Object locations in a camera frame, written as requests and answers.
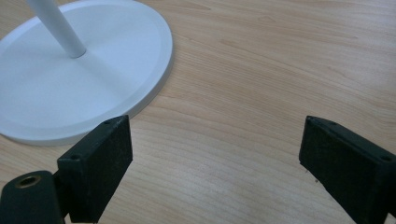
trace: circular lamp base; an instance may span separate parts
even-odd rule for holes
[[[38,18],[0,42],[0,133],[55,146],[99,123],[136,115],[159,92],[173,62],[163,17],[130,0],[60,7],[87,52],[71,59]]]

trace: table surface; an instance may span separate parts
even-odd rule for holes
[[[299,163],[304,119],[396,153],[396,2],[142,3],[168,21],[175,64],[131,119],[134,161],[100,223],[353,223]],[[31,17],[1,0],[0,37]],[[0,188],[70,147],[0,136]]]

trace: white stand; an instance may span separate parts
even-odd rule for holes
[[[33,18],[0,42],[0,133],[23,143],[71,144],[106,119],[136,115],[172,66],[170,29],[152,8],[88,0],[60,10],[76,38],[62,43],[56,25]]]

